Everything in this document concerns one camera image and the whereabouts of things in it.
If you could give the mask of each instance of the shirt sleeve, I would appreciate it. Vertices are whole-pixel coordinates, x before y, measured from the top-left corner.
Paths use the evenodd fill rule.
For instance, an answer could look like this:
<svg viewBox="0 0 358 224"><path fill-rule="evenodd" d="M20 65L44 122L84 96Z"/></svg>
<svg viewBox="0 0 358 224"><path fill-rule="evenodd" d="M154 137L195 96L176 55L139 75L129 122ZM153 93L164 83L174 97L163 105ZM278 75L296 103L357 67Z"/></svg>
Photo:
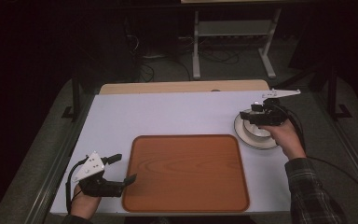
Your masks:
<svg viewBox="0 0 358 224"><path fill-rule="evenodd" d="M285 164L291 192L292 222L300 224L347 223L342 209L323 189L309 159Z"/></svg>
<svg viewBox="0 0 358 224"><path fill-rule="evenodd" d="M86 220L83 217L67 215L63 220L62 224L92 224L92 222Z"/></svg>

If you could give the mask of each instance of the white table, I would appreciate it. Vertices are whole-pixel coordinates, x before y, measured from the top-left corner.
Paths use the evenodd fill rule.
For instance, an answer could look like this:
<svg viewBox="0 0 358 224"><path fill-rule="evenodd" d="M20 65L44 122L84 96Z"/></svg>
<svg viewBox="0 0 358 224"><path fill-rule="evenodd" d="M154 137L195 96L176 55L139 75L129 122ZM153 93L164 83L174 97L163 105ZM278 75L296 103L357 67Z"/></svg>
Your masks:
<svg viewBox="0 0 358 224"><path fill-rule="evenodd" d="M218 85L218 82L205 82L205 85L211 85L211 87L217 85L217 87L223 87L222 89L227 84L246 87L243 82L246 81L225 81L220 82L221 85ZM188 85L202 85L202 82L198 83ZM117 88L120 89L123 85L125 84L119 84ZM122 154L121 161L106 166L103 176L107 180L122 181L127 173L131 144L137 136L231 134L237 137L234 119L240 111L249 108L254 101L262 102L262 92L264 91L238 91L236 88L230 91L201 92L179 92L175 89L173 92L125 93L123 91L118 94L97 95L50 212L66 214L64 185L67 175L75 163L83 160L92 151L97 151L101 157ZM282 149L275 147L257 150L244 144L240 138L238 141L250 195L250 206L244 214L288 212L290 192L283 167L287 159L282 154ZM97 213L115 216L188 215L129 213L123 209L121 198L103 198Z"/></svg>

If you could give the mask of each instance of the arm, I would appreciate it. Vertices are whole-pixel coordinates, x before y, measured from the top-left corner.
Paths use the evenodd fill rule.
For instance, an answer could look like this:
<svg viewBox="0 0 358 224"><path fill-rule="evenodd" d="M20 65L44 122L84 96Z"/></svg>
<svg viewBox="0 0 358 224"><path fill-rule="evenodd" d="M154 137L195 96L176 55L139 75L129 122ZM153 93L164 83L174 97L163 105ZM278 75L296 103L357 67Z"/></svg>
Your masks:
<svg viewBox="0 0 358 224"><path fill-rule="evenodd" d="M289 180L293 223L346 223L339 205L323 189L322 182L301 146L290 120L280 126L260 126L271 133L289 162L285 170Z"/></svg>
<svg viewBox="0 0 358 224"><path fill-rule="evenodd" d="M78 185L75 187L74 195L71 214L65 217L62 224L92 224L90 219L97 211L101 197L85 195Z"/></svg>

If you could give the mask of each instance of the person's left hand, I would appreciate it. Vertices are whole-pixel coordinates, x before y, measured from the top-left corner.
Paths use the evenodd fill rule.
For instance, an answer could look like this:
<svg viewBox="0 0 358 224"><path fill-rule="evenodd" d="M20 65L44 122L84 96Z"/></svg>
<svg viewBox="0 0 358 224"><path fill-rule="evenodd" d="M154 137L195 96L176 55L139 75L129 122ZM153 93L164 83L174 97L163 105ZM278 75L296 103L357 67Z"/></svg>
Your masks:
<svg viewBox="0 0 358 224"><path fill-rule="evenodd" d="M71 215L83 217L90 220L100 205L101 197L91 197L80 192L80 187L76 185L74 189L75 198L72 200Z"/></svg>

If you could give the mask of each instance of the brown tray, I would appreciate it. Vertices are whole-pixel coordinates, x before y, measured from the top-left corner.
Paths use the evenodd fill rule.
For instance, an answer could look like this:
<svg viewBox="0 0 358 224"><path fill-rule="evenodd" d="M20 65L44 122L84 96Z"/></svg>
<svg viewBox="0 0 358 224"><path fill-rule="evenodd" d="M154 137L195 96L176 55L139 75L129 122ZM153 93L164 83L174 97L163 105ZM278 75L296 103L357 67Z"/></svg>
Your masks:
<svg viewBox="0 0 358 224"><path fill-rule="evenodd" d="M129 212L242 212L249 207L237 139L228 134L149 135L132 143L123 193Z"/></svg>

